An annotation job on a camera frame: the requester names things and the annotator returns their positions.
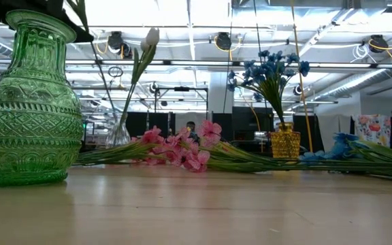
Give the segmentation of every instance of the white tulip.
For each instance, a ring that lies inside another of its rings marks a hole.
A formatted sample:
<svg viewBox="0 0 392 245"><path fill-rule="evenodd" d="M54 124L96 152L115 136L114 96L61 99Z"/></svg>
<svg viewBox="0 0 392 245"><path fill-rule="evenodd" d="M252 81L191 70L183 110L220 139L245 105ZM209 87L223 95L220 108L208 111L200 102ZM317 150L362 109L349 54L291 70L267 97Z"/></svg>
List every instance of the white tulip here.
<svg viewBox="0 0 392 245"><path fill-rule="evenodd" d="M143 52L148 51L149 45L146 43L145 39L143 39L143 41L140 43L140 48Z"/></svg>
<svg viewBox="0 0 392 245"><path fill-rule="evenodd" d="M146 36L146 43L149 46L157 45L160 41L160 29L158 28L151 28Z"/></svg>

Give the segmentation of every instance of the person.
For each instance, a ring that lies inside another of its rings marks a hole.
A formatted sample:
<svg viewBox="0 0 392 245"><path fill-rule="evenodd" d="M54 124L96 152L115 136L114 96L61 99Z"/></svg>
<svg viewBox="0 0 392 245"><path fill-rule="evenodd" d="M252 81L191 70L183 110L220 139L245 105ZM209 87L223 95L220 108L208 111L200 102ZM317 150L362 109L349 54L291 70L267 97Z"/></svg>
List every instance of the person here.
<svg viewBox="0 0 392 245"><path fill-rule="evenodd" d="M196 134L196 124L195 122L189 121L186 124L187 129L190 131L189 138L195 140L196 143L199 143L199 136Z"/></svg>

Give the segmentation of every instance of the vase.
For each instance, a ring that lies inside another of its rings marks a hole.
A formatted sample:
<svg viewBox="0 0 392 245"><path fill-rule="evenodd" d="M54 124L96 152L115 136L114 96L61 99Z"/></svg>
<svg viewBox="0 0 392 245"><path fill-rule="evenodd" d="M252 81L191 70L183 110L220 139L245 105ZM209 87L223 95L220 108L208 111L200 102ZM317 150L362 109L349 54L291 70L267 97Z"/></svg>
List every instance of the vase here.
<svg viewBox="0 0 392 245"><path fill-rule="evenodd" d="M56 18L7 13L13 58L0 75L0 186L59 182L81 147L80 101L65 76L76 33Z"/></svg>
<svg viewBox="0 0 392 245"><path fill-rule="evenodd" d="M277 123L278 132L271 132L272 152L274 158L298 159L300 150L300 133L293 132L293 123Z"/></svg>
<svg viewBox="0 0 392 245"><path fill-rule="evenodd" d="M105 140L105 147L111 148L115 146L124 146L131 142L131 136L127 129L128 113L122 115L122 123L116 123L113 129L108 133Z"/></svg>

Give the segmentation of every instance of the green glass vase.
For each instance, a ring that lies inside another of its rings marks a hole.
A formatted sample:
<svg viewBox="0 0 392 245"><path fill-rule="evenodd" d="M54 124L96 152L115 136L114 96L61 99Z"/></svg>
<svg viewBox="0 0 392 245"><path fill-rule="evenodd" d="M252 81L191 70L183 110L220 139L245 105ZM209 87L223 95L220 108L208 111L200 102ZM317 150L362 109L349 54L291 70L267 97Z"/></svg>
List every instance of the green glass vase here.
<svg viewBox="0 0 392 245"><path fill-rule="evenodd" d="M80 100L65 76L76 33L56 18L7 13L13 59L0 76L0 186L59 182L81 147Z"/></svg>

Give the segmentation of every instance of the wooden table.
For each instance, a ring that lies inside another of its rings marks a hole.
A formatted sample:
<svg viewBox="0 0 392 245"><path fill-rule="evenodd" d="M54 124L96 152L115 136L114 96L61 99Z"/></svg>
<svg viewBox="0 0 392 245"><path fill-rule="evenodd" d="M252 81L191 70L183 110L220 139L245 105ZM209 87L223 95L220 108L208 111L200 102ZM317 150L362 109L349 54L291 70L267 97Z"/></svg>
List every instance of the wooden table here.
<svg viewBox="0 0 392 245"><path fill-rule="evenodd" d="M73 168L65 183L0 189L0 244L392 245L392 181Z"/></svg>

